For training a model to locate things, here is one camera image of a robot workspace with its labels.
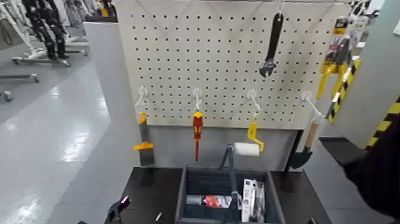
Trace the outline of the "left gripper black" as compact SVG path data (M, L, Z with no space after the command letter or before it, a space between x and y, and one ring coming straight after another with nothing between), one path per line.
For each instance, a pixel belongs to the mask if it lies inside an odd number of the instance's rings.
M121 213L123 210L128 208L130 205L130 198L128 195L124 196L122 199L116 201L114 204L111 205L111 207L107 211L107 216L106 216L106 223L107 224L113 224L113 223L119 223L123 224L123 219L121 216ZM163 213L159 212L157 217L155 218L156 222L159 222L161 220ZM88 224L84 221L79 221L77 224Z

